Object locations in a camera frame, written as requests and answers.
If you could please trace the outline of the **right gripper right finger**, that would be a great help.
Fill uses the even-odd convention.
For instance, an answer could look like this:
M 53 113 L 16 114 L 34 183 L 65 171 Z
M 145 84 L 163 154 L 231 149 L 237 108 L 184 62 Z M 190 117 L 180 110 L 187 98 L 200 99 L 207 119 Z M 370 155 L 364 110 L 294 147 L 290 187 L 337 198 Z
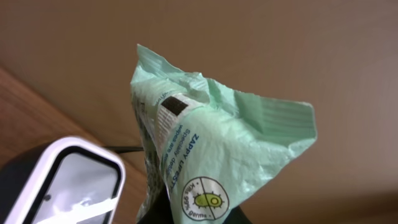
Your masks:
M 244 214 L 240 206 L 231 210 L 224 220 L 223 224 L 252 224 L 249 218 Z

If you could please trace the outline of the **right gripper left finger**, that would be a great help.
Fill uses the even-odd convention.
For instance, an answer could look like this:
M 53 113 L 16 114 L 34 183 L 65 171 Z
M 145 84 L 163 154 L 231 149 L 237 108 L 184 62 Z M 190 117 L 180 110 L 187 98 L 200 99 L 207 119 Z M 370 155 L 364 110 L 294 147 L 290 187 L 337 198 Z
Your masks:
M 137 224 L 174 224 L 166 187 L 162 188 L 154 204 Z

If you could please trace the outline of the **teal wrapper packet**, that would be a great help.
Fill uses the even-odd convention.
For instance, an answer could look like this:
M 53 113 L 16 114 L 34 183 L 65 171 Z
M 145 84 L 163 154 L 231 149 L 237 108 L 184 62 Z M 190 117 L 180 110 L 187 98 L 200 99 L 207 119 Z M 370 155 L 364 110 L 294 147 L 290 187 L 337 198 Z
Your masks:
M 147 172 L 137 221 L 166 187 L 174 223 L 223 223 L 317 140 L 310 103 L 229 88 L 142 45 L 131 80 Z

